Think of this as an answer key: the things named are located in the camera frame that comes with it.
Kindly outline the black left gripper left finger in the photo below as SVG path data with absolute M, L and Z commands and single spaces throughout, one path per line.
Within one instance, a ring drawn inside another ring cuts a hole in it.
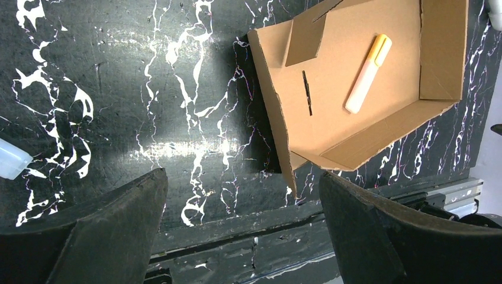
M 143 283 L 168 192 L 163 168 L 21 227 L 1 228 L 2 283 Z

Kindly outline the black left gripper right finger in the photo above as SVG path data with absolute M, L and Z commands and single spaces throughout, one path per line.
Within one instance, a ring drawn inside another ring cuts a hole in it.
M 500 283 L 501 217 L 408 207 L 325 173 L 320 200 L 344 283 Z

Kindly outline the light blue tube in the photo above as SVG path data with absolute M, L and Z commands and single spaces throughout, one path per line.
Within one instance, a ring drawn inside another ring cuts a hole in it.
M 1 177 L 15 180 L 33 161 L 28 147 L 11 137 L 1 137 Z

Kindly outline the brown cardboard box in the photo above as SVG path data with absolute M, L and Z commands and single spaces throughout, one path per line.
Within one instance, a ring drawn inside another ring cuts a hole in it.
M 462 99 L 468 1 L 322 1 L 247 34 L 281 172 L 351 172 Z

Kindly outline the yellow pink marker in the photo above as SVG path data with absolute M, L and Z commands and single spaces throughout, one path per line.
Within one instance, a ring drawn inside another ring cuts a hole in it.
M 378 34 L 375 37 L 345 103 L 345 109 L 351 114 L 357 114 L 360 111 L 375 76 L 385 62 L 391 47 L 392 40 L 386 34 Z

